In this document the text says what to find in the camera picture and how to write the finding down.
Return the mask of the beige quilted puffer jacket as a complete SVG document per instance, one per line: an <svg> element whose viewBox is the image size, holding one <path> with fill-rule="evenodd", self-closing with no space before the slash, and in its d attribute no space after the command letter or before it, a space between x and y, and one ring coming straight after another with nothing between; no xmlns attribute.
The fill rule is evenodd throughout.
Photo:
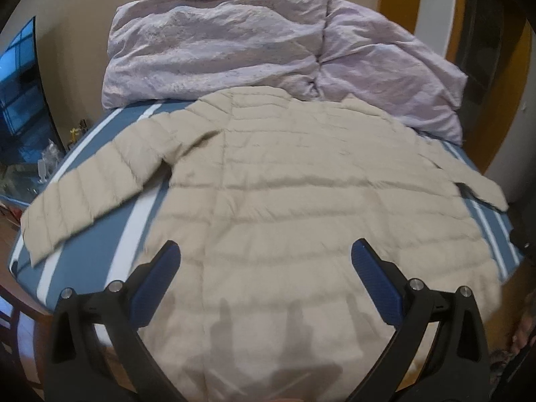
<svg viewBox="0 0 536 402"><path fill-rule="evenodd" d="M342 400L391 332L355 273L366 239L429 287L500 306L488 243L461 195L500 187L354 97L302 102L271 87L203 96L130 124L52 183L22 218L33 263L172 174L137 260L168 241L182 263L142 338L191 401Z"/></svg>

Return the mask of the lilac crumpled duvet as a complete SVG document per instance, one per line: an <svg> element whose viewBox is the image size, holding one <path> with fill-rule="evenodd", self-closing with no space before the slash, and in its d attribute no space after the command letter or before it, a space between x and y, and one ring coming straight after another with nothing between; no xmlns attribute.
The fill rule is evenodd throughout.
<svg viewBox="0 0 536 402"><path fill-rule="evenodd" d="M116 9L107 54L106 109L271 86L303 101L353 95L462 143L465 73L399 24L346 0L137 0Z"/></svg>

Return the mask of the cluttered side table items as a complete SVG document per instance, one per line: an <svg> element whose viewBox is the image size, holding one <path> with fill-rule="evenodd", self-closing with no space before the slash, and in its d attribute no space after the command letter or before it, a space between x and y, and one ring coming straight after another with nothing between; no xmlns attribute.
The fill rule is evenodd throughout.
<svg viewBox="0 0 536 402"><path fill-rule="evenodd" d="M80 120L77 127L69 131L67 149L70 151L88 132L87 120ZM47 183L55 173L60 162L65 157L59 146L52 140L47 141L46 148L41 153L41 158L37 161L37 174L39 183Z"/></svg>

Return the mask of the blue white striped bedsheet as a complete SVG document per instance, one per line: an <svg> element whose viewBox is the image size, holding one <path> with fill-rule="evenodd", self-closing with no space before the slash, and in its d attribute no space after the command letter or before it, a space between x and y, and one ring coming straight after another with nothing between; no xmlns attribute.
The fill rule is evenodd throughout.
<svg viewBox="0 0 536 402"><path fill-rule="evenodd" d="M192 351L229 304L240 350L276 347L296 303L315 351L363 351L390 335L354 274L364 237L434 288L470 286L481 316L522 262L497 187L450 142L422 136L350 98L211 94L118 108L61 167L94 183L108 211L33 262L11 254L21 285L47 308L60 291L124 279L168 240L183 263L143 332Z"/></svg>

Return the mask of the dark window pane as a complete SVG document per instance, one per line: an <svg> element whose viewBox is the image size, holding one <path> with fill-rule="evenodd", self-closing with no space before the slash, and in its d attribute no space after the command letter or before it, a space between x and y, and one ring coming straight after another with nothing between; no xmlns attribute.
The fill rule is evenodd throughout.
<svg viewBox="0 0 536 402"><path fill-rule="evenodd" d="M28 206L44 189L37 161L52 139L65 153L39 71L36 20L1 55L1 198Z"/></svg>

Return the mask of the wooden framed wall mirror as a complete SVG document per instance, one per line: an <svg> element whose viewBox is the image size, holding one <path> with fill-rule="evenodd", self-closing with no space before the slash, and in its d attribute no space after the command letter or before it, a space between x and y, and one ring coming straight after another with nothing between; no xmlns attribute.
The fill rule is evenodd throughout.
<svg viewBox="0 0 536 402"><path fill-rule="evenodd" d="M378 9L468 76L463 149L489 170L522 103L534 6L525 0L378 0Z"/></svg>

